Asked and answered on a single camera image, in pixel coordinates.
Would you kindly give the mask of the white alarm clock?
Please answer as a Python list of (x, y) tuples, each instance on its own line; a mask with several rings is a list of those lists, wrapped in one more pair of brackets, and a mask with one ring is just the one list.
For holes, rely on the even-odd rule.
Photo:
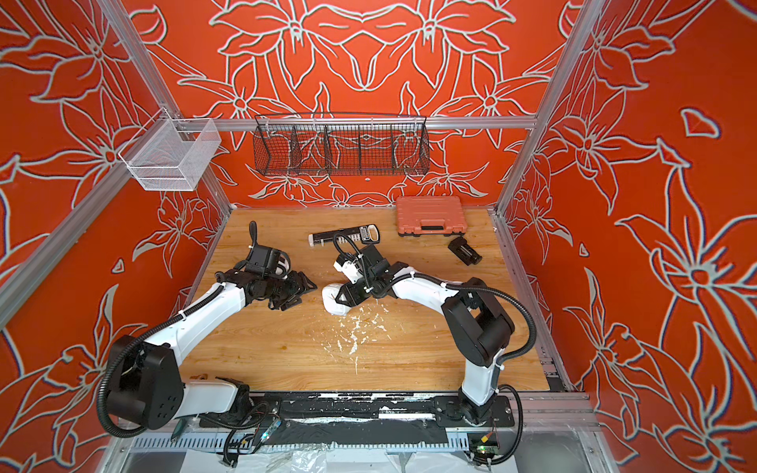
[(340, 284), (329, 284), (321, 291), (321, 297), (323, 297), (323, 306), (330, 315), (337, 315), (338, 317), (344, 317), (351, 307), (337, 301), (337, 297), (342, 286)]

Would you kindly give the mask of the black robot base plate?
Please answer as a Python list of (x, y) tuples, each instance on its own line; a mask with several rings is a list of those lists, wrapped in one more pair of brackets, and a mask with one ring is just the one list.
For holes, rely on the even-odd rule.
[(456, 391), (268, 391), (250, 394), (252, 416), (336, 423), (425, 421), (442, 428), (512, 428), (514, 409), (506, 396), (494, 395), (483, 406), (463, 400)]

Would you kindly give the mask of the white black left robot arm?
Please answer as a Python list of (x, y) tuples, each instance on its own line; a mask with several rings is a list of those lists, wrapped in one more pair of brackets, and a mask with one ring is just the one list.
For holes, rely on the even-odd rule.
[(248, 305), (287, 311), (317, 285), (293, 269), (286, 252), (258, 243), (255, 222), (246, 258), (215, 278), (204, 295), (169, 320), (112, 345), (96, 394), (98, 419), (108, 434), (134, 438), (194, 417), (224, 429), (252, 428), (248, 385), (230, 378), (186, 382), (179, 368), (202, 340)]

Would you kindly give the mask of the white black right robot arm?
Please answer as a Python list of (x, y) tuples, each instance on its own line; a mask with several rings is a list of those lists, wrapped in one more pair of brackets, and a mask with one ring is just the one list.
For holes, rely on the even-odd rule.
[(436, 396), (432, 402), (441, 423), (487, 427), (497, 433), (493, 414), (499, 394), (512, 394), (516, 409), (522, 398), (510, 384), (501, 384), (504, 364), (528, 354), (537, 329), (528, 309), (513, 296), (479, 278), (447, 281), (404, 263), (389, 263), (374, 244), (339, 250), (335, 269), (346, 277), (327, 285), (321, 295), (331, 315), (348, 315), (369, 299), (410, 301), (439, 313), (464, 359), (464, 377), (457, 396)]

